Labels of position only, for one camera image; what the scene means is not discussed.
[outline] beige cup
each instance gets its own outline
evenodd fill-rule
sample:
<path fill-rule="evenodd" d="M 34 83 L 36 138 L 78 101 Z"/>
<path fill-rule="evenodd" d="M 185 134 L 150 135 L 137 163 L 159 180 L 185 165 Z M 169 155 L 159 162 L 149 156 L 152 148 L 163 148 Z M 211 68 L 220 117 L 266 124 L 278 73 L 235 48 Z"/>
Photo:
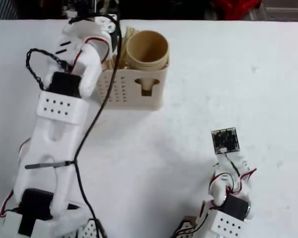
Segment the beige cup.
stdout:
<path fill-rule="evenodd" d="M 155 31 L 141 31 L 127 42 L 127 58 L 131 68 L 141 71 L 162 69 L 169 58 L 169 45 L 163 35 Z M 151 96 L 155 79 L 141 78 L 142 95 Z"/>

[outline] white plastic basket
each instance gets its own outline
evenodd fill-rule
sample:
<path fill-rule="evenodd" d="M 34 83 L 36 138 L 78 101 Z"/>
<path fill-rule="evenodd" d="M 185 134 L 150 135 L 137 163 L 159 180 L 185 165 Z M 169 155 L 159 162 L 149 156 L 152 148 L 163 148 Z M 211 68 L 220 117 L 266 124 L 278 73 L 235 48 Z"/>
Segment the white plastic basket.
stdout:
<path fill-rule="evenodd" d="M 110 94 L 106 108 L 134 109 L 156 111 L 163 104 L 163 89 L 168 65 L 159 71 L 139 71 L 133 69 L 119 69 L 115 77 L 114 87 Z M 113 71 L 103 71 L 97 82 L 96 93 L 103 102 Z M 142 86 L 136 82 L 140 78 L 153 78 L 156 83 L 151 96 L 142 95 Z"/>

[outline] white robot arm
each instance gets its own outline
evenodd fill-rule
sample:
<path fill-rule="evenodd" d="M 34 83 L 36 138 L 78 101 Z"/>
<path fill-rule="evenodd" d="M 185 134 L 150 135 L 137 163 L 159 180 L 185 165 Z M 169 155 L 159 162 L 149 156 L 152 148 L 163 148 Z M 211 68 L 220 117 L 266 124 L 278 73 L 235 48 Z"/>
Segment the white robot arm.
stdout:
<path fill-rule="evenodd" d="M 235 128 L 212 132 L 218 163 L 209 184 L 212 200 L 203 202 L 199 215 L 184 219 L 172 238 L 240 238 L 244 219 L 254 215 L 250 170 L 239 155 Z"/>
<path fill-rule="evenodd" d="M 102 21 L 66 25 L 54 56 L 49 55 L 53 60 L 49 60 L 48 73 L 42 82 L 31 70 L 42 91 L 36 125 L 20 159 L 13 188 L 18 208 L 3 215 L 3 233 L 8 237 L 55 238 L 76 231 L 89 219 L 88 208 L 69 201 L 69 195 L 89 108 L 86 99 L 96 86 L 102 62 L 112 58 L 116 47 L 112 45 L 111 34 L 97 22 Z M 30 50 L 28 68 L 32 52 L 45 51 Z M 32 184 L 37 170 L 46 167 L 55 171 L 53 192 Z"/>

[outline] white tabletop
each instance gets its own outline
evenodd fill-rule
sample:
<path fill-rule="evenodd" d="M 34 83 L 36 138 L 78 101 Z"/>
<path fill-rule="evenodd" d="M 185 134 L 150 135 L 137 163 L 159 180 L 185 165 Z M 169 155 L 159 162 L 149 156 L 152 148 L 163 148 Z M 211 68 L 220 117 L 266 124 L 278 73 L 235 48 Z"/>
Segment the white tabletop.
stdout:
<path fill-rule="evenodd" d="M 0 205 L 35 122 L 39 88 L 25 54 L 51 50 L 64 23 L 0 21 Z M 171 65 L 160 111 L 104 111 L 80 154 L 87 197 L 108 236 L 169 238 L 184 215 L 196 215 L 216 162 L 210 132 L 235 126 L 258 168 L 258 211 L 245 238 L 298 238 L 298 23 L 122 25 L 162 33 Z M 43 76 L 44 56 L 32 62 Z"/>

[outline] small black sensor board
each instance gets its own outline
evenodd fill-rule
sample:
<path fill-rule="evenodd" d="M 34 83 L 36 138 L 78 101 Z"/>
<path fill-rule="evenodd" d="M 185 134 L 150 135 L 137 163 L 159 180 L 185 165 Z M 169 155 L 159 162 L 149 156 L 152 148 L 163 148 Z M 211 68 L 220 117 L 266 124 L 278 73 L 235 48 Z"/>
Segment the small black sensor board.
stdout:
<path fill-rule="evenodd" d="M 235 127 L 212 131 L 215 154 L 239 151 Z"/>

